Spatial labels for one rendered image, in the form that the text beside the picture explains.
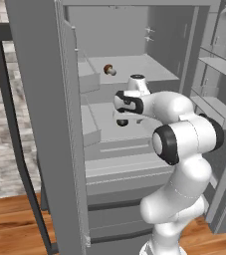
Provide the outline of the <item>grey fridge body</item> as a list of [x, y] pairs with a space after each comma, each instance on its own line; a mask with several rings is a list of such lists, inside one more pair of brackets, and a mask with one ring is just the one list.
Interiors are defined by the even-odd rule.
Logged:
[[[130, 76], [145, 76], [151, 93], [183, 93], [192, 39], [190, 30], [196, 7], [215, 6], [214, 0], [63, 0], [65, 19], [75, 31], [83, 103], [94, 119], [91, 125], [102, 134], [105, 148], [115, 171], [169, 171], [154, 151], [152, 134], [161, 122], [143, 116], [126, 127], [117, 125], [113, 100], [127, 89]], [[116, 75], [106, 75], [111, 64]]]

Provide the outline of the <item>grey freezer drawer front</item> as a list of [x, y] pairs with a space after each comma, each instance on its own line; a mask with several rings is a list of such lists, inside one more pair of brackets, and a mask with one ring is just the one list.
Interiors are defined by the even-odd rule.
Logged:
[[118, 203], [119, 207], [89, 210], [89, 225], [91, 229], [108, 227], [118, 224], [142, 221], [138, 199], [127, 200], [99, 200], [93, 196], [88, 198], [88, 207], [99, 206], [100, 204]]
[[88, 255], [138, 255], [149, 239], [150, 229], [114, 236], [96, 237], [91, 240]]

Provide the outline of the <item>brown mushroom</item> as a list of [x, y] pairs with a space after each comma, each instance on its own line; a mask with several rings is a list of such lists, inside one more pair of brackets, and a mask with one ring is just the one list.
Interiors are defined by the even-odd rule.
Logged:
[[104, 66], [104, 72], [106, 75], [112, 75], [112, 76], [116, 75], [116, 70], [113, 68], [111, 64], [107, 64]]

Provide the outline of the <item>black frame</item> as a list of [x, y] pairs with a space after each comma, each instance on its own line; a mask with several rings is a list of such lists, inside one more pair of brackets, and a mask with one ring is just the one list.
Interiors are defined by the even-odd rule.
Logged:
[[3, 41], [12, 40], [13, 38], [11, 34], [10, 25], [8, 23], [0, 23], [0, 91], [4, 104], [11, 141], [13, 145], [14, 155], [22, 183], [24, 185], [26, 194], [29, 199], [29, 203], [31, 205], [33, 214], [37, 222], [37, 226], [43, 239], [47, 255], [55, 255], [59, 252], [58, 245], [56, 243], [52, 243], [49, 237], [49, 233], [40, 209], [40, 205], [37, 200], [37, 196], [35, 194], [35, 190], [23, 154], [19, 126], [16, 118], [12, 90], [10, 86], [5, 53], [2, 44]]

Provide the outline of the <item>grey fridge door with shelves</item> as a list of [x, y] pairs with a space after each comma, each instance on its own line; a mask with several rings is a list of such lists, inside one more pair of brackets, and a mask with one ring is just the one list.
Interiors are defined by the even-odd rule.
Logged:
[[204, 192], [208, 202], [205, 220], [215, 234], [226, 233], [226, 0], [215, 6], [196, 7], [196, 21], [188, 69], [182, 88], [195, 111], [206, 114], [224, 129], [223, 145], [204, 155], [212, 166], [210, 183]]

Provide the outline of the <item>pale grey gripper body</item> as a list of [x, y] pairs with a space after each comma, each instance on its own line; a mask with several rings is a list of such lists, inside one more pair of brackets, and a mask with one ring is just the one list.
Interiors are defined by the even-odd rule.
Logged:
[[133, 114], [133, 113], [119, 113], [118, 111], [113, 112], [113, 117], [116, 120], [134, 120], [137, 124], [139, 124], [143, 120], [143, 116]]

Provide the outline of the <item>grey fridge door with bins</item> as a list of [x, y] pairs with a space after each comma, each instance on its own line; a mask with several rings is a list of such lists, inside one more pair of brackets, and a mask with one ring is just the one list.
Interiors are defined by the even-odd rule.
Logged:
[[75, 31], [63, 0], [6, 0], [60, 255], [91, 246]]

